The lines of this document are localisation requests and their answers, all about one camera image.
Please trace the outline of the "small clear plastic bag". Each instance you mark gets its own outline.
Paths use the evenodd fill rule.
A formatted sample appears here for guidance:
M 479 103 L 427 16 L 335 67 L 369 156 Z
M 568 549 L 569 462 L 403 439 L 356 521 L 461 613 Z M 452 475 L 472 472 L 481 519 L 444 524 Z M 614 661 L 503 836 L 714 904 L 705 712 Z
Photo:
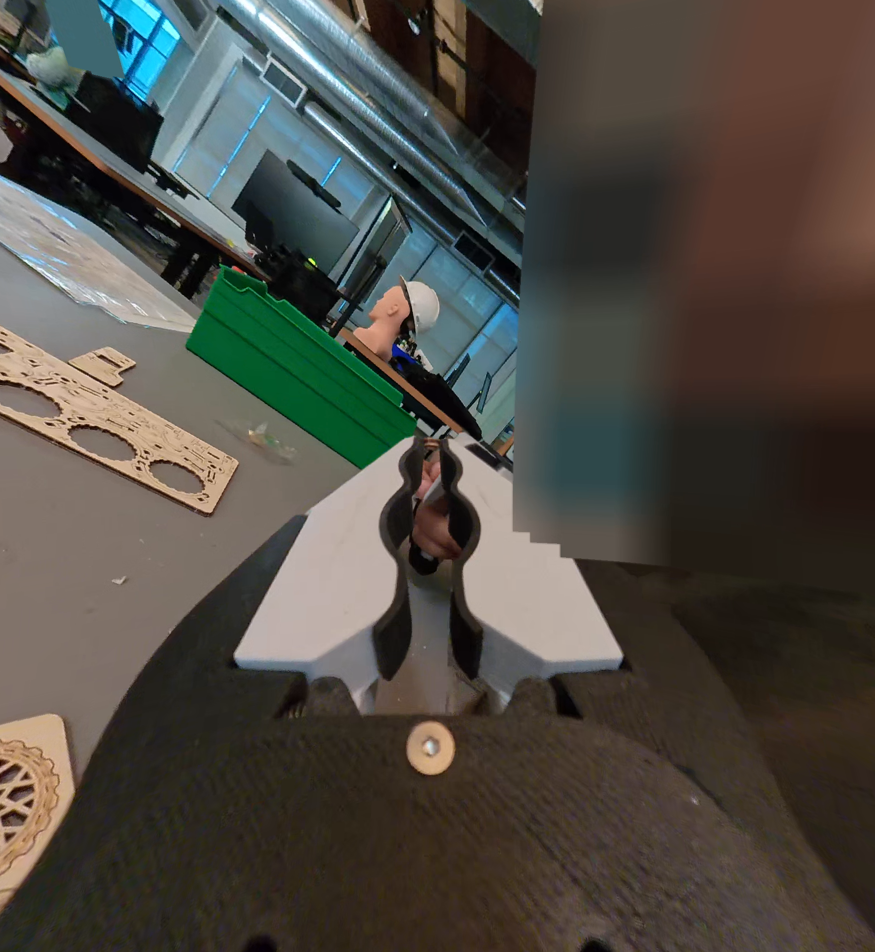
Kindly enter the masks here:
M 291 465 L 298 458 L 298 451 L 280 440 L 265 422 L 253 424 L 248 421 L 216 420 L 216 423 L 236 439 L 253 446 L 259 455 L 274 462 Z

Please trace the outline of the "black monitor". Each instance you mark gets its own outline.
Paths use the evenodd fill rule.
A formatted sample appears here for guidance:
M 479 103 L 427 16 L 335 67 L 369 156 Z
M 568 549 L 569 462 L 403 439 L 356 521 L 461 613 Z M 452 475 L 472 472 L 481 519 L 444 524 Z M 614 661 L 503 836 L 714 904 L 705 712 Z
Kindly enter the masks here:
M 299 252 L 330 275 L 359 228 L 274 152 L 267 151 L 231 206 L 249 244 Z

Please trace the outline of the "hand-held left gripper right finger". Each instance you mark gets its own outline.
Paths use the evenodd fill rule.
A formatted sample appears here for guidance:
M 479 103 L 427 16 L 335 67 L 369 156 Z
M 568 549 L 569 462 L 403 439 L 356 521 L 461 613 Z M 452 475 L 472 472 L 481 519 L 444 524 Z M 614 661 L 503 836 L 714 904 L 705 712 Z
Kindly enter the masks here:
M 469 439 L 442 441 L 437 497 L 460 548 L 452 564 L 455 664 L 507 702 L 518 683 L 617 671 L 623 650 L 576 563 L 513 523 L 513 483 Z

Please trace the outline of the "wooden sheet with round holes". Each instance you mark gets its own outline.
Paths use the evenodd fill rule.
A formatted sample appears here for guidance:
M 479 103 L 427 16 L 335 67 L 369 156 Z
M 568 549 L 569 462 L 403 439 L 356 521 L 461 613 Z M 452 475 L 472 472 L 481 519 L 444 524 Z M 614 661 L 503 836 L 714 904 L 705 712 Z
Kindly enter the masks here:
M 0 387 L 35 393 L 55 408 L 45 416 L 0 399 L 1 418 L 196 513 L 215 512 L 238 460 L 1 325 L 0 349 Z M 80 445 L 74 434 L 82 430 L 120 440 L 130 456 L 110 458 Z

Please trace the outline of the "mannequin head with white helmet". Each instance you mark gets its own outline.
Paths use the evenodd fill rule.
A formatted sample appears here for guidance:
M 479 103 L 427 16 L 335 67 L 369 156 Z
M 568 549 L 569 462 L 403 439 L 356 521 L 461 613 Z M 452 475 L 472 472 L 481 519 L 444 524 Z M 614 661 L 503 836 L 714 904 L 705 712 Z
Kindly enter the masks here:
M 440 313 L 437 293 L 420 281 L 400 276 L 371 307 L 369 325 L 358 327 L 355 338 L 379 359 L 388 360 L 399 339 L 417 339 L 436 325 Z

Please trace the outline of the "small wooden sheet piece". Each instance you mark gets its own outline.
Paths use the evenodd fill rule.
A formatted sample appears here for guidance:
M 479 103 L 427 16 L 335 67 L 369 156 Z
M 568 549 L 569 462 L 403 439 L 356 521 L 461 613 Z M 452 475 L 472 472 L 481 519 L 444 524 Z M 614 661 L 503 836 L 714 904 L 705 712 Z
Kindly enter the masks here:
M 113 348 L 88 351 L 70 359 L 67 363 L 111 388 L 120 387 L 123 384 L 123 374 L 136 366 L 132 358 Z

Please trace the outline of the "wooden gear puzzle sheet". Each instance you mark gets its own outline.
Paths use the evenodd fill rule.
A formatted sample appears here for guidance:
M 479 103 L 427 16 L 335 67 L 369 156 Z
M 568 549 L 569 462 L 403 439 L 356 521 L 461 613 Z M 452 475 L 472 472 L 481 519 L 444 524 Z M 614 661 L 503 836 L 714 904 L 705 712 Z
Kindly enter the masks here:
M 0 724 L 0 911 L 52 839 L 74 798 L 64 721 Z

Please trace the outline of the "silver ventilation duct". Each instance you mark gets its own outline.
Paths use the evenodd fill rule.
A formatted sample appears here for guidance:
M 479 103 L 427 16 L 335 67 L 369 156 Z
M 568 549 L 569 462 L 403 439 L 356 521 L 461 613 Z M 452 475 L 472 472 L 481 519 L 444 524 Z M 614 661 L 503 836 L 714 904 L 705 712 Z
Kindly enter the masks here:
M 517 177 L 462 120 L 333 2 L 224 1 L 222 8 L 514 266 L 525 208 Z

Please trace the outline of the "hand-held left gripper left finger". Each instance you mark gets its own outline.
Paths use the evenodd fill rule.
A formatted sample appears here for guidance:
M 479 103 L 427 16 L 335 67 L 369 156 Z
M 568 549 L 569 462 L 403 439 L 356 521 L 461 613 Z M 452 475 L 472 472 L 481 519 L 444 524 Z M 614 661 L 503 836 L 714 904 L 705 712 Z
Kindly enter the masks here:
M 245 670 L 342 682 L 360 713 L 403 664 L 412 636 L 400 556 L 426 455 L 408 438 L 324 498 L 299 533 L 234 653 Z

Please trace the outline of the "background wooden table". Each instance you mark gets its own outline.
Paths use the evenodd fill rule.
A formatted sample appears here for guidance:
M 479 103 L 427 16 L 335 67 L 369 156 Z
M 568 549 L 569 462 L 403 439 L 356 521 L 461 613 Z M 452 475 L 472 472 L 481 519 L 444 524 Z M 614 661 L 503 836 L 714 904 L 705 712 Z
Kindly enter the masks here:
M 213 226 L 202 222 L 198 212 L 187 208 L 177 196 L 162 188 L 178 183 L 159 166 L 149 164 L 146 173 L 139 173 L 109 149 L 98 143 L 78 126 L 68 121 L 63 113 L 47 107 L 50 103 L 36 86 L 17 79 L 15 74 L 0 68 L 0 93 L 11 100 L 27 118 L 39 123 L 42 137 L 50 149 L 60 149 L 69 157 L 86 163 L 96 171 L 98 194 L 128 211 L 145 215 L 163 215 L 169 223 L 159 228 L 175 241 L 176 246 L 161 273 L 161 278 L 173 287 L 179 287 L 186 299 L 192 299 L 215 265 L 237 265 L 254 277 L 279 291 L 279 298 L 290 303 L 307 303 L 314 310 L 315 319 L 322 322 L 333 305 L 340 300 L 350 301 L 349 294 L 341 294 L 330 275 L 299 252 L 286 248 L 261 251 L 255 246 L 253 257 L 240 247 L 229 246 L 226 237 Z

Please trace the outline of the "clear plastic packaging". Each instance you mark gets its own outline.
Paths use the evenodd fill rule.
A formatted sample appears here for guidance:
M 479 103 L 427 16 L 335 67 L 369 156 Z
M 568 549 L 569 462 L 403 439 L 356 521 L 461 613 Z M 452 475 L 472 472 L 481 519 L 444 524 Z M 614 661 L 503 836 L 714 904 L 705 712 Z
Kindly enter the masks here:
M 129 325 L 188 333 L 195 318 L 93 237 L 0 176 L 0 244 L 74 303 Z

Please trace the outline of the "green bin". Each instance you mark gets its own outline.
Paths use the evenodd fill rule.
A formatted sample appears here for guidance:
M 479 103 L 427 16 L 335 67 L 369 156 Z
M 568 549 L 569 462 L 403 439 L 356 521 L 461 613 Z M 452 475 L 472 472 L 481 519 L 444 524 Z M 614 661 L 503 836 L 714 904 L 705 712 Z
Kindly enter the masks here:
M 416 432 L 390 380 L 234 268 L 219 268 L 186 348 L 360 469 Z

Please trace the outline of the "person's right hand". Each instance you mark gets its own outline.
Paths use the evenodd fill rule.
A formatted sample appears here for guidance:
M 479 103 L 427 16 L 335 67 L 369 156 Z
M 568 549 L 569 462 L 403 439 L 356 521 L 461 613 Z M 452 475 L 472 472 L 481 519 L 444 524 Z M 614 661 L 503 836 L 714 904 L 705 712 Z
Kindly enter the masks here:
M 432 490 L 441 483 L 438 455 L 423 464 L 421 482 L 415 494 L 415 522 L 411 539 L 428 558 L 452 561 L 459 558 L 461 548 L 450 532 L 449 499 L 443 491 Z

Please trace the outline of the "grey desk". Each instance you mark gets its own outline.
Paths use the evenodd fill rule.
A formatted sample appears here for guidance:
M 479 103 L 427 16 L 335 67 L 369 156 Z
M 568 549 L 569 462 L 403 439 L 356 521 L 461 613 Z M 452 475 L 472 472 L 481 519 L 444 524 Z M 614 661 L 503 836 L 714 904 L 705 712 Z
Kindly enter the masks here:
M 74 303 L 0 244 L 0 325 L 67 360 L 134 359 L 120 392 L 239 460 L 205 517 L 0 417 L 0 723 L 54 713 L 81 774 L 167 634 L 286 521 L 357 469 L 185 349 L 169 329 Z M 259 455 L 216 420 L 267 423 Z

